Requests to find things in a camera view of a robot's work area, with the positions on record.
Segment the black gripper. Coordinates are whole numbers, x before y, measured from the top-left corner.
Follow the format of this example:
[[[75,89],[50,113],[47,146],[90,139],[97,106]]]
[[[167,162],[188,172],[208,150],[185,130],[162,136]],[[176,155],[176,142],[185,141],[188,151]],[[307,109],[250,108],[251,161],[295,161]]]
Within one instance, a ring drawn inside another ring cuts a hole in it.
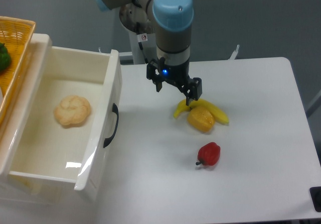
[[[156,91],[160,92],[163,82],[177,87],[186,97],[185,104],[197,101],[202,95],[201,78],[189,76],[189,59],[179,65],[168,65],[164,57],[158,60],[152,59],[146,67],[146,77],[151,80],[156,87]]]

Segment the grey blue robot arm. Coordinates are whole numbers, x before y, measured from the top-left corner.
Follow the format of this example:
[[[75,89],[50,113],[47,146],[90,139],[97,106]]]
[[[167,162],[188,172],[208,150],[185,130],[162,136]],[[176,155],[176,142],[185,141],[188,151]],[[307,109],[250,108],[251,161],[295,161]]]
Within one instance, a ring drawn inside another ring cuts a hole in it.
[[[186,97],[186,105],[202,94],[202,80],[190,78],[190,45],[194,19],[193,0],[96,0],[112,10],[128,4],[142,9],[155,33],[156,59],[149,61],[146,77],[160,91],[162,83],[175,86]]]

